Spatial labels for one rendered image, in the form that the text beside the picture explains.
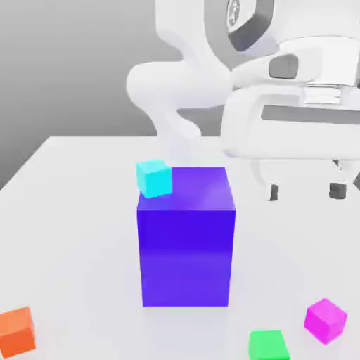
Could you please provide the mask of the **small cyan cube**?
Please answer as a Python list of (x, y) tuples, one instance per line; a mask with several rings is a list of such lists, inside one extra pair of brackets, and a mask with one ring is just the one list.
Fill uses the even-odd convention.
[(163, 160), (149, 160), (136, 164), (136, 179), (145, 198), (172, 193), (172, 168)]

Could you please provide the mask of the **small magenta cube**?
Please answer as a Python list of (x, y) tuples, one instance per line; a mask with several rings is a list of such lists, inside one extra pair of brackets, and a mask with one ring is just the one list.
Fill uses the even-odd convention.
[(347, 313), (327, 298), (307, 308), (304, 328), (319, 342), (328, 345), (339, 337), (347, 321)]

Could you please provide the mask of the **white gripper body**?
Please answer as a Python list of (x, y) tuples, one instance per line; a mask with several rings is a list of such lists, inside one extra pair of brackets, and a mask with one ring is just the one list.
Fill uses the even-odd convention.
[(304, 89), (293, 85), (255, 85), (234, 91), (222, 116), (221, 141), (231, 157), (250, 159), (360, 160), (360, 89), (342, 90), (339, 105), (324, 110), (336, 118), (356, 113), (358, 124), (264, 120), (266, 105), (299, 106), (304, 114), (315, 105), (302, 105)]

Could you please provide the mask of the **small green cube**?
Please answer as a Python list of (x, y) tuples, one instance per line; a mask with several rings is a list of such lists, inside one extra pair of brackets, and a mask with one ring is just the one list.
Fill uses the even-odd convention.
[(290, 353), (280, 330), (255, 330), (250, 334), (249, 360), (290, 360)]

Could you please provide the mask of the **small orange cube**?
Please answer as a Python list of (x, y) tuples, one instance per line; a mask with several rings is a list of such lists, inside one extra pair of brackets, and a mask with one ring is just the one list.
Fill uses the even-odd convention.
[(4, 359), (36, 349), (36, 335), (29, 307), (0, 314), (0, 353)]

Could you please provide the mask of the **large purple box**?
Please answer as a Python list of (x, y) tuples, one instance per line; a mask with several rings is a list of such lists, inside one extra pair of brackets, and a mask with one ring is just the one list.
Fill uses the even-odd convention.
[(173, 192), (139, 197), (137, 227), (145, 307), (229, 303), (236, 207), (223, 167), (175, 167)]

